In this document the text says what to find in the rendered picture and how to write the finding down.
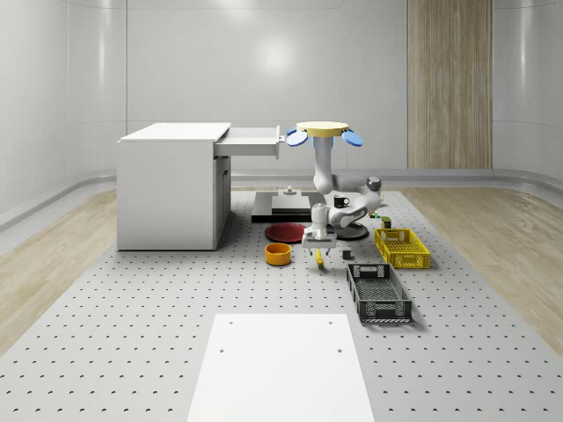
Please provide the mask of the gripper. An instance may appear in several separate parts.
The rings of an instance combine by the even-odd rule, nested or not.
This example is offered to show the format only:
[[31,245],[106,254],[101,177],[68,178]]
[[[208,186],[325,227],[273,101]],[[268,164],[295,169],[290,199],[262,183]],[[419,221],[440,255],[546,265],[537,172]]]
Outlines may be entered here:
[[326,229],[306,228],[302,237],[304,249],[313,253],[316,249],[326,249],[326,253],[336,247],[337,235],[328,233]]

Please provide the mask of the red plate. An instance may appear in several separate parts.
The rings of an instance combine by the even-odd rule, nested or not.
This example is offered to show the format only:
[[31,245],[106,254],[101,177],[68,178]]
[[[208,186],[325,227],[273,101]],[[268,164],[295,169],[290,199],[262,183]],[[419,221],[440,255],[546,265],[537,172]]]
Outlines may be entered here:
[[268,226],[265,235],[275,243],[296,244],[302,242],[305,227],[293,222],[280,222]]

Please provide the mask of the black plate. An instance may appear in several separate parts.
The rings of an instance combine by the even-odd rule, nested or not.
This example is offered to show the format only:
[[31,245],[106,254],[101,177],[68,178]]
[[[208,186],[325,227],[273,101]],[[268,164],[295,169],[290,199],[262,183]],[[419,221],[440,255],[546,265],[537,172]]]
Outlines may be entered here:
[[353,241],[363,239],[369,235],[369,230],[362,224],[353,222],[342,229],[335,229],[338,240]]

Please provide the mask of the yellow bowl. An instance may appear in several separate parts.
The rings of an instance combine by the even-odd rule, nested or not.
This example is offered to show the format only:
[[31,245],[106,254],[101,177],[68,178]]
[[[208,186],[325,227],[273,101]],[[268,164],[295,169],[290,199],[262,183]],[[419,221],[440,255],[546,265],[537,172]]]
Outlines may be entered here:
[[268,244],[265,247],[265,260],[272,266],[285,266],[291,261],[291,247],[283,243]]

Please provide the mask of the black stove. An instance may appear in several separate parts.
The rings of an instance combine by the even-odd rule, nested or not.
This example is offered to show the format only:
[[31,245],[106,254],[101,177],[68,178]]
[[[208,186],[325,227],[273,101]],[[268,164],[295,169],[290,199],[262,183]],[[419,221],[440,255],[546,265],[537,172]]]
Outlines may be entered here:
[[325,204],[318,192],[304,192],[289,186],[276,192],[256,192],[252,222],[310,222],[311,208]]

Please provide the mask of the yellow basket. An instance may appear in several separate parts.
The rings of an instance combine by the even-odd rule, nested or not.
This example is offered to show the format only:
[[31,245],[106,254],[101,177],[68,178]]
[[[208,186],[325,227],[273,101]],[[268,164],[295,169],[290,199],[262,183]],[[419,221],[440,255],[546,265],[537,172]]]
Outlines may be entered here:
[[429,268],[430,253],[411,229],[376,229],[375,243],[395,268]]

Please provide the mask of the dark grey basket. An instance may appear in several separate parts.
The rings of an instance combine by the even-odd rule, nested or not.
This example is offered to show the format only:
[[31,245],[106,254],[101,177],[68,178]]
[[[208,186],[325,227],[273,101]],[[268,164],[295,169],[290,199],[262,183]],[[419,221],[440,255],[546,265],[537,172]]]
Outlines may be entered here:
[[347,282],[361,320],[405,322],[412,319],[412,300],[390,264],[350,264]]

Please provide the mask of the white drawer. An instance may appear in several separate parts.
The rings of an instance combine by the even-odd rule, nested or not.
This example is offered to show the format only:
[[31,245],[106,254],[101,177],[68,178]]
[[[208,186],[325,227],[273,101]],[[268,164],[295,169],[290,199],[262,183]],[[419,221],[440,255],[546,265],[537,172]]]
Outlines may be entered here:
[[230,127],[215,142],[216,156],[275,156],[285,142],[280,127]]

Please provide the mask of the white board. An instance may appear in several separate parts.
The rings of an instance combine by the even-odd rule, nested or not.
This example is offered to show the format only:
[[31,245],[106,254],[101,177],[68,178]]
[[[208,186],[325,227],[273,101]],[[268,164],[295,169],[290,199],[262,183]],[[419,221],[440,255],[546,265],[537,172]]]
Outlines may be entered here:
[[347,316],[216,315],[187,422],[374,422]]

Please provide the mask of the white cabinet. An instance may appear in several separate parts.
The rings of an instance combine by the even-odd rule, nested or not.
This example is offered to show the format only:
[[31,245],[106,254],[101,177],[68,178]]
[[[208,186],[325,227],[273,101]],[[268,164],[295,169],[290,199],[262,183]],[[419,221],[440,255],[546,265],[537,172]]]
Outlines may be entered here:
[[117,150],[117,247],[214,250],[223,228],[223,162],[230,123],[155,123]]

